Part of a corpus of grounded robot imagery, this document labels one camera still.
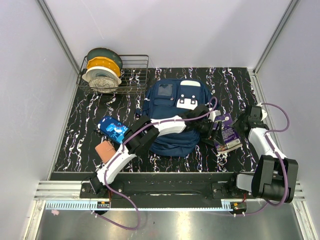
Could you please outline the purple paperback book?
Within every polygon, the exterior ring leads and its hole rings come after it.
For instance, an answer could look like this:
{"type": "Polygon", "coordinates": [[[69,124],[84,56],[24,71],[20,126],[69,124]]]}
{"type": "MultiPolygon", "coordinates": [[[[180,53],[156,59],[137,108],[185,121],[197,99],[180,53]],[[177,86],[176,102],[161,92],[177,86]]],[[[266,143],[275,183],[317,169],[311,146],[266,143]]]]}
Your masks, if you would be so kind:
{"type": "Polygon", "coordinates": [[[226,154],[242,147],[241,139],[238,133],[232,128],[233,119],[229,113],[216,116],[214,119],[214,128],[220,123],[221,136],[223,144],[218,142],[217,136],[214,140],[214,146],[218,154],[226,154]]]}

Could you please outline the blue patterned pencil case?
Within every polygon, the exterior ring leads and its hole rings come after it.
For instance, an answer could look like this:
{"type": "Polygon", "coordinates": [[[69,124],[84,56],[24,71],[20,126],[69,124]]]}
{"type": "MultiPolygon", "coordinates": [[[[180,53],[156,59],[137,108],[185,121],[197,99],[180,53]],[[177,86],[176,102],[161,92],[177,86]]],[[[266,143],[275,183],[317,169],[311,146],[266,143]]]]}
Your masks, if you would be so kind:
{"type": "Polygon", "coordinates": [[[98,130],[118,144],[122,144],[125,132],[129,129],[122,122],[111,116],[105,116],[97,124],[98,130]]]}

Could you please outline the yellow plate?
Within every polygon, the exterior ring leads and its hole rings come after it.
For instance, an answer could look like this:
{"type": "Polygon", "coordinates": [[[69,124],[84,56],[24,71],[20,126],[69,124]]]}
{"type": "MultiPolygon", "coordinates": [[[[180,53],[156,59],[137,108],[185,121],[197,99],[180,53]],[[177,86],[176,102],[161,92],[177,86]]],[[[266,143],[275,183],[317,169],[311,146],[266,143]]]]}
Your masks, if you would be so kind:
{"type": "Polygon", "coordinates": [[[93,59],[89,60],[87,62],[86,68],[90,69],[93,67],[104,67],[112,70],[118,77],[121,75],[121,68],[114,60],[108,57],[96,56],[93,59]]]}

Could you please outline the small pink eraser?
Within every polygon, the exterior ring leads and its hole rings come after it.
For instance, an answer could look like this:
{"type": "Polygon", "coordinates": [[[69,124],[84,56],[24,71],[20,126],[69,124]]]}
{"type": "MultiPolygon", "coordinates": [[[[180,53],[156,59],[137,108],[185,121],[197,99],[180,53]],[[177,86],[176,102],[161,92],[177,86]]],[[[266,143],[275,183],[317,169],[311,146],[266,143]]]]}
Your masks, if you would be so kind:
{"type": "Polygon", "coordinates": [[[52,209],[51,210],[51,213],[54,215],[54,216],[58,216],[60,214],[60,212],[56,209],[52,209]]]}

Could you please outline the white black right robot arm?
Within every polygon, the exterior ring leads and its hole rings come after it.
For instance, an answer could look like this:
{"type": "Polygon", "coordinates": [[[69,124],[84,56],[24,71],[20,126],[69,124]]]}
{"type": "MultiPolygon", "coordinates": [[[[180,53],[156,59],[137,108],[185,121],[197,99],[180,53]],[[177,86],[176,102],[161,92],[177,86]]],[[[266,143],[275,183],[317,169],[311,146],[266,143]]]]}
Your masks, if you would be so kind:
{"type": "Polygon", "coordinates": [[[273,130],[263,123],[266,116],[261,105],[249,105],[232,123],[232,128],[252,144],[259,161],[253,175],[234,173],[226,189],[235,199],[251,193],[254,198],[278,206],[292,202],[299,165],[278,148],[271,136],[273,130]]]}

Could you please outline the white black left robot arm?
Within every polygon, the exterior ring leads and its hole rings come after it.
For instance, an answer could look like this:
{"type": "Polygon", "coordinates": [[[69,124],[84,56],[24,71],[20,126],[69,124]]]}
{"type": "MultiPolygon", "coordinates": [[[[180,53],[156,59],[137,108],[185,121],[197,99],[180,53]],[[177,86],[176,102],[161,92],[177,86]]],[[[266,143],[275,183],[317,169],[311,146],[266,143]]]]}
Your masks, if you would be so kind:
{"type": "Polygon", "coordinates": [[[97,198],[103,198],[108,190],[112,191],[110,184],[121,169],[129,161],[150,149],[155,140],[161,136],[196,130],[204,136],[204,141],[214,145],[217,136],[221,134],[219,125],[213,128],[217,116],[215,108],[215,105],[208,108],[202,104],[193,110],[165,119],[141,116],[124,132],[124,139],[118,150],[115,150],[109,141],[97,145],[95,150],[103,165],[88,179],[90,192],[97,198]]]}

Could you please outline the dark green plate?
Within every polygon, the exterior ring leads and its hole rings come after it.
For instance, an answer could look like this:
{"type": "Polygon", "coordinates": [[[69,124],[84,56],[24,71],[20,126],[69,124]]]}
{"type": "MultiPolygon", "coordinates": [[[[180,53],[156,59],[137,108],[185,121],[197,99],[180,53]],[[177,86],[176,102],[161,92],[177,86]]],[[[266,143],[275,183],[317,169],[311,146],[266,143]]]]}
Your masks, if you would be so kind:
{"type": "Polygon", "coordinates": [[[96,47],[91,49],[86,56],[87,61],[90,61],[95,57],[105,57],[111,59],[117,64],[120,69],[123,68],[123,61],[121,57],[111,49],[105,47],[96,47]]]}

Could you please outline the navy blue student backpack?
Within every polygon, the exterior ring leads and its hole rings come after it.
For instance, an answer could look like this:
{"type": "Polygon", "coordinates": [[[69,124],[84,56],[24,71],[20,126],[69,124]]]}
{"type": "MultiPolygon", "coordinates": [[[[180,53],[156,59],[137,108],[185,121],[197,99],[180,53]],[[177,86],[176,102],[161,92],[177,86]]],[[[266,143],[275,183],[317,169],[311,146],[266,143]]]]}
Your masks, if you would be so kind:
{"type": "Polygon", "coordinates": [[[142,115],[159,130],[150,151],[167,157],[186,157],[207,132],[219,106],[216,97],[194,79],[161,79],[146,93],[142,115]]]}

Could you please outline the speckled grey plate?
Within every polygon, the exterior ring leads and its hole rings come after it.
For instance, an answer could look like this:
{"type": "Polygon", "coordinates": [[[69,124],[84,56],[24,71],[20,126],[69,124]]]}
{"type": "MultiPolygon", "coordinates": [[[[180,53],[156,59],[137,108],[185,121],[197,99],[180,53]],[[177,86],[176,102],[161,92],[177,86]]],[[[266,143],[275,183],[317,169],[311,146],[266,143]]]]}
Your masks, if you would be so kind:
{"type": "Polygon", "coordinates": [[[113,93],[119,86],[117,80],[106,76],[94,77],[88,84],[94,91],[103,94],[113,93]]]}

